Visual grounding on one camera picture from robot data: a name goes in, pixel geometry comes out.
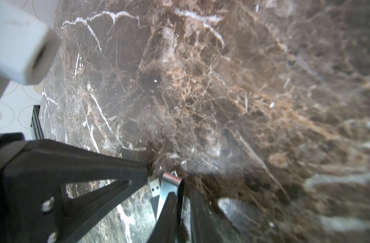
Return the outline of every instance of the metal strip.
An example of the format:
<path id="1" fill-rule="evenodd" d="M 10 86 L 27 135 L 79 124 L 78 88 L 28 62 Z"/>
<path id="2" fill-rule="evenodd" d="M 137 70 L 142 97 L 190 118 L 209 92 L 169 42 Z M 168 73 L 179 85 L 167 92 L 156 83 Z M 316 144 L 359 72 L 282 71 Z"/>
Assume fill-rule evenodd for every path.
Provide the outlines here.
<path id="1" fill-rule="evenodd" d="M 170 192 L 174 192 L 175 195 L 177 196 L 178 223 L 181 222 L 184 191 L 185 191 L 185 181 L 182 178 L 176 177 L 168 172 L 165 172 L 163 174 L 159 194 L 157 221 L 163 209 L 163 205 L 165 204 L 166 198 L 168 197 L 168 194 Z"/>

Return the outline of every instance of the marble countertop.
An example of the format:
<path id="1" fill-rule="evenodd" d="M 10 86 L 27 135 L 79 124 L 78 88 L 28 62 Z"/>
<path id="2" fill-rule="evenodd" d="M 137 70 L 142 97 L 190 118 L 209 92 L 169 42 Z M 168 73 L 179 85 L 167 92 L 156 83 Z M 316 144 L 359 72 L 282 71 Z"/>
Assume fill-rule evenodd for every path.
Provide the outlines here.
<path id="1" fill-rule="evenodd" d="M 343 228 L 370 221 L 369 1 L 60 0 L 54 29 L 46 138 L 148 152 L 151 176 L 175 170 L 241 240 L 370 239 Z M 150 198 L 143 187 L 81 242 L 146 242 Z"/>

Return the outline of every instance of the circle-patterned wall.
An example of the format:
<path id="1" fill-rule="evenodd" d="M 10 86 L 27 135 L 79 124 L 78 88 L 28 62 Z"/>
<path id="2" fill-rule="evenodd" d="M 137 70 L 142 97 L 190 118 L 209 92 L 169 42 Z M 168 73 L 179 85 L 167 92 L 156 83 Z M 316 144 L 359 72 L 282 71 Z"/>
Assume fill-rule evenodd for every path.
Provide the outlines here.
<path id="1" fill-rule="evenodd" d="M 21 85 L 10 81 L 0 98 L 0 133 L 22 132 L 30 139 L 33 105 L 40 105 L 43 81 L 38 85 Z"/>

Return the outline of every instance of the white marble vein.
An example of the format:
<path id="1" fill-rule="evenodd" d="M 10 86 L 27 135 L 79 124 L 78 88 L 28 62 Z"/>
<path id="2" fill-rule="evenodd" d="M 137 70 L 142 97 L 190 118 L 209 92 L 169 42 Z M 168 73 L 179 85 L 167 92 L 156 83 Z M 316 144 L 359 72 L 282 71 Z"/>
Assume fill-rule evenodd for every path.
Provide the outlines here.
<path id="1" fill-rule="evenodd" d="M 93 124 L 90 125 L 90 128 L 88 126 L 88 130 L 89 130 L 89 133 L 90 133 L 90 139 L 92 140 L 93 146 L 96 149 L 97 153 L 100 153 L 99 152 L 99 147 L 97 146 L 96 140 L 94 139 L 94 136 L 93 136 L 93 129 L 94 129 Z"/>
<path id="2" fill-rule="evenodd" d="M 45 106 L 45 111 L 43 112 L 43 121 L 45 121 L 46 120 L 46 111 L 47 111 L 47 107 L 48 107 L 48 105 L 46 105 Z"/>
<path id="3" fill-rule="evenodd" d="M 118 213 L 120 214 L 120 219 L 124 223 L 125 239 L 127 240 L 127 243 L 133 243 L 133 241 L 131 239 L 130 224 L 134 225 L 135 224 L 135 219 L 132 215 L 128 217 L 125 214 L 125 212 L 123 210 L 123 207 L 120 204 L 116 207 L 116 209 L 117 209 Z"/>
<path id="4" fill-rule="evenodd" d="M 129 12 L 126 12 L 126 11 L 120 11 L 120 12 L 117 12 L 117 13 L 110 12 L 110 11 L 102 11 L 101 13 L 95 14 L 94 16 L 91 16 L 91 17 L 86 17 L 85 19 L 83 19 L 81 17 L 77 17 L 74 21 L 68 21 L 68 20 L 66 20 L 62 24 L 61 30 L 63 30 L 65 28 L 66 24 L 68 24 L 68 25 L 75 25 L 77 23 L 82 23 L 83 25 L 85 25 L 89 29 L 90 34 L 96 40 L 97 45 L 99 47 L 99 50 L 101 52 L 102 49 L 101 49 L 99 38 L 97 37 L 96 33 L 93 31 L 92 27 L 89 25 L 88 21 L 92 21 L 95 18 L 104 16 L 104 15 L 110 16 L 111 19 L 112 19 L 113 24 L 116 22 L 116 20 L 119 17 L 122 17 L 122 16 L 126 16 L 126 17 L 129 17 L 129 18 L 132 18 L 132 19 L 136 19 L 138 21 L 138 27 L 140 27 L 139 16 L 133 16 L 133 15 L 129 14 Z"/>
<path id="5" fill-rule="evenodd" d="M 134 148 L 134 145 L 132 143 L 129 143 L 128 147 L 125 146 L 124 143 L 121 141 L 123 137 L 120 135 L 119 130 L 120 130 L 120 124 L 117 125 L 115 136 L 116 136 L 116 141 L 119 143 L 121 148 L 131 150 L 131 151 L 146 151 L 147 150 L 146 147 Z"/>
<path id="6" fill-rule="evenodd" d="M 47 97 L 47 94 L 45 93 L 45 89 L 43 89 L 42 95 L 44 95 L 46 97 L 46 100 L 47 101 L 55 104 L 58 107 L 58 109 L 59 109 L 59 104 L 55 100 L 53 100 L 52 98 Z"/>
<path id="7" fill-rule="evenodd" d="M 202 22 L 204 27 L 209 29 L 214 34 L 214 36 L 221 42 L 221 45 L 225 44 L 221 34 L 212 27 L 212 24 L 217 24 L 221 20 L 221 17 L 218 17 L 217 15 L 200 16 L 195 12 L 181 9 L 175 9 L 174 13 L 177 14 L 178 16 L 190 17 L 192 19 Z"/>
<path id="8" fill-rule="evenodd" d="M 95 101 L 95 103 L 96 103 L 96 105 L 97 105 L 97 108 L 99 109 L 100 115 L 101 115 L 101 117 L 103 118 L 103 120 L 105 121 L 105 124 L 107 124 L 108 129 L 110 130 L 110 132 L 112 132 L 112 129 L 111 129 L 111 127 L 110 127 L 110 124 L 108 123 L 107 119 L 105 118 L 105 116 L 104 116 L 104 114 L 103 114 L 103 111 L 102 111 L 101 107 L 99 106 L 99 103 L 97 102 L 96 97 L 95 97 L 92 93 L 90 93 L 90 96 L 91 96 L 91 97 L 92 97 L 92 99 Z"/>
<path id="9" fill-rule="evenodd" d="M 328 232 L 366 231 L 370 229 L 370 221 L 358 218 L 320 216 L 324 230 Z"/>
<path id="10" fill-rule="evenodd" d="M 348 175 L 338 177 L 334 175 L 314 175 L 305 181 L 305 185 L 313 187 L 318 184 L 331 184 L 331 183 L 353 183 L 365 185 L 370 182 L 370 173 L 359 175 Z"/>
<path id="11" fill-rule="evenodd" d="M 77 67 L 78 67 L 78 59 L 80 58 L 80 53 L 78 53 L 78 55 L 77 55 L 77 61 L 76 61 L 76 69 L 74 70 L 74 76 L 73 76 L 73 78 L 76 76 L 76 74 L 77 74 Z"/>

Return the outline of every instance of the screw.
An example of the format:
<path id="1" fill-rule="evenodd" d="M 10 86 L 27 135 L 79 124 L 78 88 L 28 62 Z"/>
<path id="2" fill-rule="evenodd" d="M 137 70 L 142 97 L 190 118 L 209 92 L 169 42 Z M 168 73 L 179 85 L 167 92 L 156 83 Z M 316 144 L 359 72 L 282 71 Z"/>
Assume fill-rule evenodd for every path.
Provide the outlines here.
<path id="1" fill-rule="evenodd" d="M 54 231 L 49 235 L 49 238 L 47 238 L 47 243 L 55 243 L 57 241 L 58 232 Z"/>
<path id="2" fill-rule="evenodd" d="M 54 197 L 51 196 L 49 200 L 46 200 L 42 203 L 42 212 L 46 213 L 53 209 L 54 206 Z"/>

